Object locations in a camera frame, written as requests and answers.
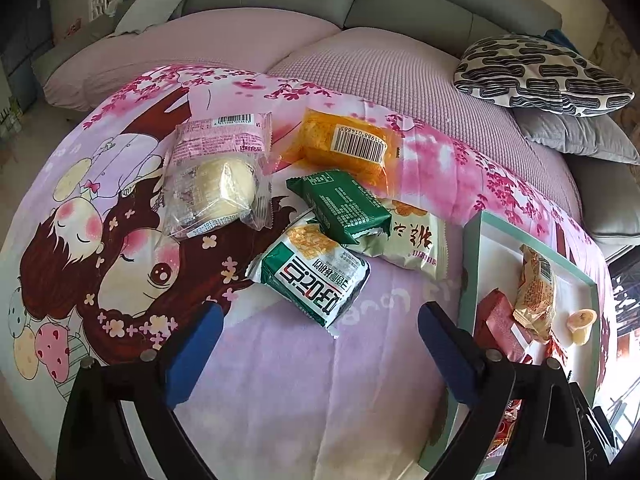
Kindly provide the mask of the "pink clear bun packet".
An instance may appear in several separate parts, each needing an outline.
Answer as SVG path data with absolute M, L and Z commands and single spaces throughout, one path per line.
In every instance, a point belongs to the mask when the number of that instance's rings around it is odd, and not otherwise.
M 241 221 L 272 227 L 269 113 L 190 120 L 177 127 L 164 171 L 163 231 L 196 237 Z

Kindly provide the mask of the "light grey pillow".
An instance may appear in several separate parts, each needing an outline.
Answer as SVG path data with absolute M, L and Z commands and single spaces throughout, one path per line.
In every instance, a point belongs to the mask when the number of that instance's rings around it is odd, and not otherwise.
M 182 0 L 136 0 L 118 22 L 113 35 L 141 34 L 164 24 Z

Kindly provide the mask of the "pale green rice cracker packet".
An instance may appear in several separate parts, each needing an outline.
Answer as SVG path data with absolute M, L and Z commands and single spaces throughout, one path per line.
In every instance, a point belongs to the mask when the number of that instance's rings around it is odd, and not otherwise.
M 420 271 L 436 281 L 447 277 L 447 225 L 431 212 L 390 198 L 380 198 L 390 213 L 390 235 L 365 235 L 347 248 L 406 270 Z

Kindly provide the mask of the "black white patterned pillow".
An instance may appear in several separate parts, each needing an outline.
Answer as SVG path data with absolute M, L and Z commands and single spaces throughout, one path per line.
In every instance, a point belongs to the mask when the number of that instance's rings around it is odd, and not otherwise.
M 631 88 L 580 54 L 526 35 L 474 42 L 454 71 L 454 86 L 498 106 L 574 117 L 607 115 L 634 99 Z

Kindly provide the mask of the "small jelly cup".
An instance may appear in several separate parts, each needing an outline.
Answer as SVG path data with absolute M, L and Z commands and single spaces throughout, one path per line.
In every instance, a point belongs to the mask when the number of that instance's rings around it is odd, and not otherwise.
M 573 344 L 581 347 L 587 343 L 590 338 L 591 329 L 598 320 L 598 315 L 592 309 L 580 309 L 573 312 L 565 322 L 567 329 L 572 336 Z

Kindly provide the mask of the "pink checked sofa cover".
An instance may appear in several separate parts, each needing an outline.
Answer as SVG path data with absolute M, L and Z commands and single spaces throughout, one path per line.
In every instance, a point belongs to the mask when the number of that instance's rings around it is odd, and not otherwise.
M 32 62 L 51 105 L 88 112 L 130 80 L 170 63 L 300 78 L 422 119 L 582 218 L 562 155 L 525 140 L 510 110 L 456 90 L 457 59 L 428 44 L 377 28 L 341 30 L 274 9 L 198 12 L 140 35 L 116 36 L 114 28 L 112 18 L 101 16 Z

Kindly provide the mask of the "grey sofa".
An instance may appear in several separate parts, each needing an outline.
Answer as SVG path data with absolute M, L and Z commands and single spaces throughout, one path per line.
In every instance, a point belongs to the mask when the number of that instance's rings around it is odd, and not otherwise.
M 113 15 L 104 16 L 116 28 L 135 1 L 122 0 Z M 341 30 L 383 29 L 448 53 L 458 63 L 478 40 L 511 32 L 540 37 L 563 24 L 562 15 L 542 0 L 182 0 L 167 22 L 226 9 L 285 10 L 321 18 Z M 639 165 L 560 154 L 582 201 L 582 227 L 601 246 L 637 245 Z

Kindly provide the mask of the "orange bread packet with barcode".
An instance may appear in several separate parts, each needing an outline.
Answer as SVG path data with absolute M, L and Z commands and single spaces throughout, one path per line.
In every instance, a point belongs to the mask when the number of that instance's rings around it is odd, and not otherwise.
M 360 184 L 389 196 L 399 188 L 401 136 L 363 119 L 305 110 L 282 152 L 282 162 L 346 171 Z

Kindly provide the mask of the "teal rimmed cardboard tray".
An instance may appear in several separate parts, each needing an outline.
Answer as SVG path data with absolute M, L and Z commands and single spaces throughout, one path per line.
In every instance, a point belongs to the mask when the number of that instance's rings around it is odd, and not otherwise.
M 463 232 L 457 318 L 424 304 L 419 333 L 449 392 L 426 448 L 433 479 L 583 479 L 596 393 L 596 283 L 535 237 L 483 211 Z

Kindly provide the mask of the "pink cartoon blanket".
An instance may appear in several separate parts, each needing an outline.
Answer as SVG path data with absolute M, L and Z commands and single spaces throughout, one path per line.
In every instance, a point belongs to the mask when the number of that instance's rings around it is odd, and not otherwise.
M 442 218 L 442 281 L 373 259 L 335 334 L 247 266 L 277 236 L 235 223 L 192 240 L 160 232 L 163 161 L 187 120 L 267 112 L 274 143 L 306 110 L 379 126 L 398 144 L 390 192 Z M 1 251 L 2 408 L 25 455 L 52 474 L 80 362 L 158 350 L 206 301 L 224 332 L 178 419 L 221 479 L 396 479 L 419 474 L 442 380 L 416 329 L 420 305 L 458 308 L 461 229 L 487 210 L 569 256 L 614 318 L 600 248 L 567 206 L 457 133 L 309 81 L 165 65 L 112 96 L 60 143 L 23 198 Z

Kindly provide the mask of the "red gold candy bar packet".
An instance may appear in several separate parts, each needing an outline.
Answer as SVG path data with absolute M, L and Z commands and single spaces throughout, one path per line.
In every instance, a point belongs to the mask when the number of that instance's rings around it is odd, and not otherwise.
M 554 335 L 544 345 L 544 357 L 556 359 L 562 367 L 566 367 L 567 354 Z

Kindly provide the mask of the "beige orange pastry packet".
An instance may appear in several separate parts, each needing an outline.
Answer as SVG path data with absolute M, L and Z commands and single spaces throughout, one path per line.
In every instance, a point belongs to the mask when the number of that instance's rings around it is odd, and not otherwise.
M 536 341 L 546 344 L 555 317 L 555 276 L 547 258 L 526 244 L 520 249 L 523 265 L 513 317 Z

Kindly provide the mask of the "dark green snack packet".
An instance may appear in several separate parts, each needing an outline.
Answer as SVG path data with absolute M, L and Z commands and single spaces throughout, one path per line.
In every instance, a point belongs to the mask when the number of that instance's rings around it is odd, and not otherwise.
M 337 243 L 357 245 L 364 236 L 390 235 L 390 212 L 345 171 L 289 178 L 286 187 L 305 201 L 323 232 Z

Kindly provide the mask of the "red nice snack bag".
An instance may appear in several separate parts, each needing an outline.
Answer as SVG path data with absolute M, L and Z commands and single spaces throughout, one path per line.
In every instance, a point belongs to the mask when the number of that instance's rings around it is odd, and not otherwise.
M 521 405 L 521 400 L 512 400 L 509 402 L 502 415 L 502 419 L 500 420 L 494 440 L 492 440 L 489 447 L 489 451 L 486 455 L 487 458 L 503 456 L 506 446 L 511 439 L 515 422 L 518 419 L 518 414 L 520 414 Z

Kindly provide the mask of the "red foil snack block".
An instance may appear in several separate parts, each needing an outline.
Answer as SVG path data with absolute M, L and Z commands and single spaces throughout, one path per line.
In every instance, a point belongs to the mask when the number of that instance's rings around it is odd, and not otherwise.
M 511 362 L 533 362 L 528 352 L 533 337 L 514 320 L 512 304 L 498 288 L 480 300 L 473 337 L 480 348 L 497 349 Z

